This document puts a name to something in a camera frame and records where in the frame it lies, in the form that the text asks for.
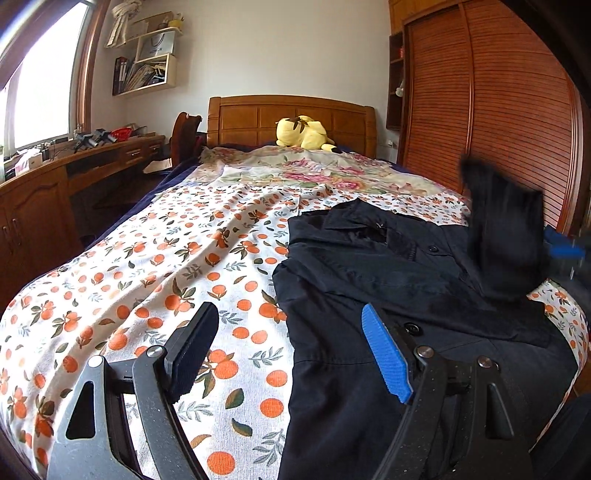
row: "window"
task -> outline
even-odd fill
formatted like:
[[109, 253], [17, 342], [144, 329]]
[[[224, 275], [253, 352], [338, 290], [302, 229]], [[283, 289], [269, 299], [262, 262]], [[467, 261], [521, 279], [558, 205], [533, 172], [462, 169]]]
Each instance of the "window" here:
[[87, 26], [88, 2], [63, 15], [27, 53], [0, 93], [3, 156], [72, 133], [76, 60]]

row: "blue gripper part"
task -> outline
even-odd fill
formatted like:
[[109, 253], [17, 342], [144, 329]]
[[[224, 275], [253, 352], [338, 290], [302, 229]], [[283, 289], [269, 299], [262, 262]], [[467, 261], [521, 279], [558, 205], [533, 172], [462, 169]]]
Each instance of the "blue gripper part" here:
[[400, 402], [407, 403], [413, 394], [413, 388], [408, 379], [407, 361], [388, 333], [382, 319], [369, 304], [363, 307], [361, 312], [361, 326], [388, 391], [396, 395]]

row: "sliding wardrobe door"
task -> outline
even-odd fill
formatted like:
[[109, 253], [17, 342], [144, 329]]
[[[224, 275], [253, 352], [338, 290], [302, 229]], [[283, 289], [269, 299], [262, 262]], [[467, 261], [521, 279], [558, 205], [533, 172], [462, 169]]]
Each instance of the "sliding wardrobe door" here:
[[461, 191], [470, 111], [467, 30], [457, 5], [406, 26], [408, 102], [402, 163], [413, 173]]
[[566, 217], [559, 220], [573, 153], [572, 107], [579, 104], [574, 86], [545, 44], [505, 5], [475, 0], [464, 8], [474, 65], [471, 153], [543, 189], [546, 221], [565, 224]]

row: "yellow plush toy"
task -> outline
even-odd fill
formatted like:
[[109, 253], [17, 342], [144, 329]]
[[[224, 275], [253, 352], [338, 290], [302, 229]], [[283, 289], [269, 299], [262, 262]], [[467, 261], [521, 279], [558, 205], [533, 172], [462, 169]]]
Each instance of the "yellow plush toy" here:
[[301, 147], [306, 150], [322, 150], [342, 153], [327, 135], [320, 122], [309, 116], [282, 118], [277, 122], [277, 145], [280, 147]]

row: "cabinet handle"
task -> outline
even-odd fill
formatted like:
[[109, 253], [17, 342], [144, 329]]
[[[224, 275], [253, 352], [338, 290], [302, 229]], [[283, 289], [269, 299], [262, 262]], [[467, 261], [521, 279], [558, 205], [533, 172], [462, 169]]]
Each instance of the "cabinet handle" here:
[[4, 238], [6, 239], [6, 243], [8, 245], [8, 251], [12, 255], [14, 252], [12, 251], [12, 243], [10, 241], [10, 232], [8, 231], [8, 227], [3, 226], [2, 231], [4, 232]]
[[22, 237], [21, 237], [21, 231], [18, 228], [17, 219], [15, 219], [15, 218], [12, 219], [12, 225], [14, 227], [14, 231], [17, 233], [17, 245], [20, 247], [22, 245]]

